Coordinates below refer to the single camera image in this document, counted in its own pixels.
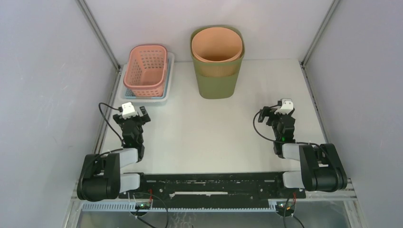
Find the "pink perforated basket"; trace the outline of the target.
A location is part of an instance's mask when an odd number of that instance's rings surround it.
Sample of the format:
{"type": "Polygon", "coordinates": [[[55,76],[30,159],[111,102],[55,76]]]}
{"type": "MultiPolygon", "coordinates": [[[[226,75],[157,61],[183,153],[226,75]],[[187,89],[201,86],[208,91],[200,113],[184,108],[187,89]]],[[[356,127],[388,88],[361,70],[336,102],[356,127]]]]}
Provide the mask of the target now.
{"type": "Polygon", "coordinates": [[[129,55],[124,86],[135,95],[141,89],[163,89],[168,67],[168,52],[162,45],[139,45],[129,55]]]}

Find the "green plastic waste bin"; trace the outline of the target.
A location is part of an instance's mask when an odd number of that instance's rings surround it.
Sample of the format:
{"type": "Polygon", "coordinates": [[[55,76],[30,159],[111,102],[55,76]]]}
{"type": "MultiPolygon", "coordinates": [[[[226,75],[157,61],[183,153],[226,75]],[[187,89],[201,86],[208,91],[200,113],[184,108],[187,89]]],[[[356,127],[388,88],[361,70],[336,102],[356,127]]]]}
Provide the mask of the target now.
{"type": "Polygon", "coordinates": [[[195,30],[191,34],[190,44],[192,38],[197,32],[201,31],[202,29],[211,27],[224,27],[234,30],[242,38],[243,51],[238,59],[230,62],[220,63],[201,62],[193,56],[191,51],[191,57],[193,61],[199,94],[205,99],[229,98],[233,95],[235,91],[241,64],[245,55],[244,40],[241,32],[238,29],[227,25],[215,25],[201,27],[195,30]]]}

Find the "orange plastic bucket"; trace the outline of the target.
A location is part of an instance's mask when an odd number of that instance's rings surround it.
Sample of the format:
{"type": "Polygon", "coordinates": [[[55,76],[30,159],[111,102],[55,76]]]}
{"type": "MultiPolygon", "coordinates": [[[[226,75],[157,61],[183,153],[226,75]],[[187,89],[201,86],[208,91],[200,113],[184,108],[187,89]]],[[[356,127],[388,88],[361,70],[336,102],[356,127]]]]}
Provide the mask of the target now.
{"type": "Polygon", "coordinates": [[[204,28],[191,40],[193,56],[201,62],[230,62],[243,51],[243,41],[234,30],[224,27],[204,28]]]}

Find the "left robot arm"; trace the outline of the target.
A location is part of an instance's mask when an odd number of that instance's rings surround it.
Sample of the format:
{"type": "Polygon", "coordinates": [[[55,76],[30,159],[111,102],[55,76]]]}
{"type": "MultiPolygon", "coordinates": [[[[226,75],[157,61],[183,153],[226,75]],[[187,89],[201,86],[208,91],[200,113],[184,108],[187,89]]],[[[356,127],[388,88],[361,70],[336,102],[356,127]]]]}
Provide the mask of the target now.
{"type": "Polygon", "coordinates": [[[148,193],[148,184],[141,181],[142,173],[122,173],[121,169],[143,159],[143,125],[151,119],[144,106],[136,110],[131,103],[125,103],[118,111],[120,113],[113,115],[113,119],[122,130],[123,145],[105,153],[85,156],[77,184],[77,197],[81,200],[112,200],[129,190],[137,198],[148,193]]]}

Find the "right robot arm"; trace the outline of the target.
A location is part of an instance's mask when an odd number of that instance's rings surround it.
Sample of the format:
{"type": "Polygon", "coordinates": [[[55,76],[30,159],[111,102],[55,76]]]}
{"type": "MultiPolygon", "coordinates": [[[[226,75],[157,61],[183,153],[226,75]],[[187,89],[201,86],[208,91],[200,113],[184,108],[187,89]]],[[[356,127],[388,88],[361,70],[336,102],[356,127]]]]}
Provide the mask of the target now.
{"type": "Polygon", "coordinates": [[[335,192],[347,187],[347,176],[336,147],[332,143],[318,145],[297,142],[294,138],[295,118],[292,112],[280,114],[274,106],[265,106],[253,117],[253,123],[263,122],[273,130],[274,153],[281,159],[300,163],[299,171],[283,173],[283,179],[275,184],[275,193],[288,197],[294,189],[335,192]]]}

